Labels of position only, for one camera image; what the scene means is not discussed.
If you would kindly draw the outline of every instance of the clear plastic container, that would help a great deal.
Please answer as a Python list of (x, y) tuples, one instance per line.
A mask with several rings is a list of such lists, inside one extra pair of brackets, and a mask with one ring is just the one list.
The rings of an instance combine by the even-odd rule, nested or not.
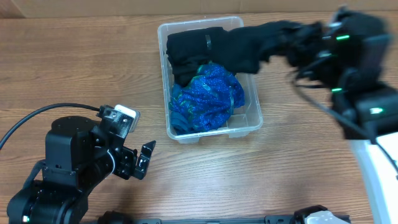
[(202, 19), (197, 21), (174, 22), (162, 24), (157, 29), (159, 37), (160, 62), (162, 63), (164, 105), (166, 111), (167, 134), (170, 138), (177, 140), (181, 144), (198, 142), (203, 136), (216, 134), (228, 134), (230, 138), (238, 138), (248, 135), (251, 131), (257, 130), (262, 126), (263, 119), (257, 94), (256, 83), (253, 75), (245, 73), (236, 74), (243, 87), (245, 95), (245, 105), (236, 108), (230, 119), (217, 130), (203, 133), (177, 135), (174, 128), (170, 125), (170, 93), (174, 83), (172, 68), (167, 60), (166, 43), (167, 36), (186, 30), (203, 29), (208, 27), (223, 27), (225, 30), (242, 27), (243, 21), (238, 16), (221, 17), (216, 19)]

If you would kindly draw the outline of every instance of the blue fabric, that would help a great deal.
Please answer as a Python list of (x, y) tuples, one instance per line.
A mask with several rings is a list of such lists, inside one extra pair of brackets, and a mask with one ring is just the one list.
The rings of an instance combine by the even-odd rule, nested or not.
[(209, 63), (198, 69), (197, 76), (186, 87), (174, 84), (171, 125), (177, 134), (218, 129), (234, 108), (243, 105), (243, 88), (235, 76), (223, 66)]

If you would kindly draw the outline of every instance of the wood grain surface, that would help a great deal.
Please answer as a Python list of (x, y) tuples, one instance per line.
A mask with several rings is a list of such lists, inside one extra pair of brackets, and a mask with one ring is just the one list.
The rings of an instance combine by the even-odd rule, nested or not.
[[(373, 12), (398, 31), (398, 12)], [(241, 14), (245, 26), (288, 19), (326, 21), (330, 13)], [(165, 130), (157, 28), (204, 16), (88, 17), (0, 20), (0, 135), (31, 111), (52, 103), (123, 104), (142, 114), (126, 146), (157, 140), (144, 180), (111, 176), (89, 197), (85, 220), (107, 210), (136, 218), (233, 218), (291, 214), (322, 204), (353, 223), (372, 223), (358, 165), (327, 115), (295, 96), (274, 57), (255, 75), (264, 125), (244, 138), (227, 135), (181, 145)], [(398, 50), (384, 79), (398, 87)], [(324, 90), (310, 92), (327, 103)], [(19, 128), (0, 152), (0, 223), (34, 163), (44, 158), (51, 122), (92, 111), (48, 111)]]

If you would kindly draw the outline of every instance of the black cable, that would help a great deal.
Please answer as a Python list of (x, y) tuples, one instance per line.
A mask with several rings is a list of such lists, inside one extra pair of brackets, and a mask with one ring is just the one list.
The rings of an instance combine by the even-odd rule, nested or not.
[(84, 108), (84, 109), (88, 109), (88, 110), (93, 110), (93, 111), (100, 111), (99, 108), (95, 108), (93, 106), (88, 106), (88, 105), (82, 105), (82, 104), (78, 104), (78, 103), (56, 103), (53, 105), (48, 105), (45, 106), (43, 108), (40, 108), (36, 111), (31, 112), (30, 114), (28, 114), (25, 118), (22, 118), (20, 121), (18, 121), (18, 123), (16, 123), (5, 135), (4, 137), (1, 139), (0, 141), (0, 150), (2, 149), (3, 145), (6, 143), (6, 141), (10, 138), (10, 136), (14, 133), (14, 131), (16, 129), (18, 129), (22, 124), (24, 124), (27, 120), (31, 119), (32, 117), (34, 117), (35, 115), (53, 109), (53, 108), (58, 108), (58, 107), (76, 107), (76, 108)]
[(297, 85), (297, 87), (310, 88), (310, 89), (326, 88), (326, 86), (325, 86), (325, 85), (322, 85), (322, 84), (315, 84), (315, 85)]
[(334, 117), (336, 120), (338, 120), (340, 123), (342, 123), (343, 125), (351, 128), (353, 131), (356, 131), (358, 134), (362, 135), (362, 137), (369, 139), (369, 140), (373, 140), (373, 142), (376, 143), (377, 146), (379, 146), (380, 150), (384, 153), (384, 155), (387, 157), (387, 159), (389, 160), (389, 162), (391, 163), (391, 165), (395, 168), (397, 174), (398, 174), (398, 166), (396, 161), (390, 156), (390, 154), (380, 145), (380, 143), (378, 143), (376, 138), (372, 138), (370, 134), (368, 134), (365, 130), (363, 130), (361, 127), (359, 127), (357, 124), (351, 122), (350, 120), (346, 119), (345, 117), (343, 117), (342, 115), (340, 115), (339, 113), (337, 113), (336, 111), (333, 111), (329, 108), (327, 108), (326, 106), (324, 106), (323, 104), (315, 101), (314, 99), (312, 99), (311, 97), (309, 97), (308, 95), (306, 95), (301, 89), (300, 89), (300, 85), (297, 84), (297, 80), (299, 79), (298, 76), (293, 77), (291, 84), (293, 86), (293, 90), (296, 92), (296, 94), (298, 94), (299, 97), (301, 97), (302, 99), (304, 99), (305, 101), (307, 101), (308, 103), (310, 103), (311, 105), (315, 106), (316, 108), (322, 110), (323, 112), (325, 112), (326, 114)]
[(301, 68), (298, 73), (297, 76), (298, 78), (306, 78), (306, 72), (310, 72), (312, 71), (314, 68), (318, 67), (319, 65), (329, 61), (330, 59), (332, 59), (332, 56), (326, 56), (326, 57), (321, 57), (318, 60), (312, 62), (311, 64), (307, 65), (306, 67)]

